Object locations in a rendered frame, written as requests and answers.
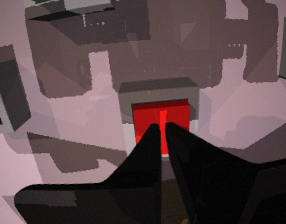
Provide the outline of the red button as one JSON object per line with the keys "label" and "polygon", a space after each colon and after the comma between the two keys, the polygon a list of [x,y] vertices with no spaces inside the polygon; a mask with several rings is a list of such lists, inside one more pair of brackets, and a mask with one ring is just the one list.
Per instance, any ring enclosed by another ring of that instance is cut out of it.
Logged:
{"label": "red button", "polygon": [[162,156],[170,156],[166,123],[198,135],[200,87],[190,77],[123,81],[118,100],[127,156],[151,124],[159,124]]}

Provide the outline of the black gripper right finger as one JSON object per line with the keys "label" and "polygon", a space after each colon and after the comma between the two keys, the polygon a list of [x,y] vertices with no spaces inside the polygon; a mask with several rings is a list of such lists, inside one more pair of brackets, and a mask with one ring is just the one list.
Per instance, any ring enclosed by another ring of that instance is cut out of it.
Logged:
{"label": "black gripper right finger", "polygon": [[190,224],[249,224],[261,200],[286,193],[286,159],[248,163],[175,123],[166,141]]}

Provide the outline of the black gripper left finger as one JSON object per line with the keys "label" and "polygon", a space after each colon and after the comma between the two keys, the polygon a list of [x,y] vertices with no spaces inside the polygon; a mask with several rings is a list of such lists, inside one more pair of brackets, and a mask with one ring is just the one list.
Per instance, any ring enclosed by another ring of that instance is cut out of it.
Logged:
{"label": "black gripper left finger", "polygon": [[162,133],[151,124],[102,183],[31,184],[15,193],[27,224],[162,224]]}

